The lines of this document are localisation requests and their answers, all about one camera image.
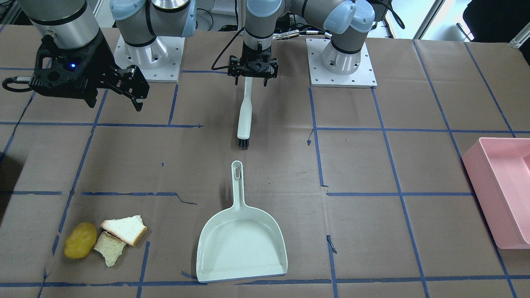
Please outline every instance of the potato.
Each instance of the potato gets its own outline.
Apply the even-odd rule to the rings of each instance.
[[[81,259],[89,255],[96,243],[98,232],[92,223],[78,224],[65,240],[65,256],[70,259]]]

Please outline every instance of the white dustpan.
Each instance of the white dustpan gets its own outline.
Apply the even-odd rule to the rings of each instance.
[[[234,204],[202,228],[197,248],[197,279],[219,282],[287,273],[287,252],[278,223],[267,212],[245,204],[243,164],[232,163]]]

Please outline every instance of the bread slice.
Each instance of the bread slice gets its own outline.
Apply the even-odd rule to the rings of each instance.
[[[112,267],[121,255],[125,245],[125,242],[103,231],[94,246],[94,250],[103,255],[107,267]]]
[[[132,247],[138,243],[140,237],[147,231],[147,227],[144,226],[140,215],[120,220],[107,220],[101,223],[101,227]]]

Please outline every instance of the pink bin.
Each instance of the pink bin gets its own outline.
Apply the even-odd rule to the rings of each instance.
[[[480,138],[462,160],[497,246],[530,248],[530,139]]]

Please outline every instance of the black cable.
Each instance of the black cable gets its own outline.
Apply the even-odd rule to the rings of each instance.
[[[236,30],[239,28],[239,15],[237,14],[237,0],[234,0],[235,2],[235,26]]]
[[[220,66],[220,67],[215,67],[215,65],[217,64],[217,62],[219,61],[219,59],[221,59],[221,56],[225,53],[226,49],[228,49],[228,47],[232,44],[232,42],[234,42],[234,40],[236,39],[236,37],[241,33],[243,32],[243,30],[245,30],[245,27],[241,28],[235,35],[234,37],[232,37],[232,39],[228,42],[228,44],[225,46],[225,48],[221,51],[221,53],[219,54],[219,56],[217,56],[217,58],[215,59],[214,63],[211,65],[211,70],[212,71],[218,71],[219,69],[226,69],[228,68],[228,65],[227,66]]]
[[[8,77],[6,78],[3,82],[2,82],[2,87],[5,89],[5,90],[8,90],[8,91],[11,91],[11,92],[16,92],[16,93],[22,93],[22,92],[28,92],[28,91],[32,91],[33,89],[28,87],[28,88],[23,88],[23,89],[18,89],[18,88],[13,88],[13,87],[10,87],[9,84],[27,84],[28,82],[19,82],[17,81],[18,77]]]
[[[211,15],[211,13],[205,9],[202,9],[202,8],[198,8],[197,9],[198,11],[205,11],[206,13],[208,13],[210,15],[210,18],[211,18],[211,26],[210,26],[210,29],[208,29],[208,31],[210,31],[212,29],[212,27],[214,26],[214,16]]]
[[[398,14],[392,9],[392,5],[388,5],[384,3],[381,0],[368,0],[368,3],[370,4],[380,4],[386,7],[390,12],[392,12],[392,15],[394,16],[394,19],[396,19],[396,23],[401,27],[401,29],[405,29],[405,23],[403,23],[403,20],[398,16]]]

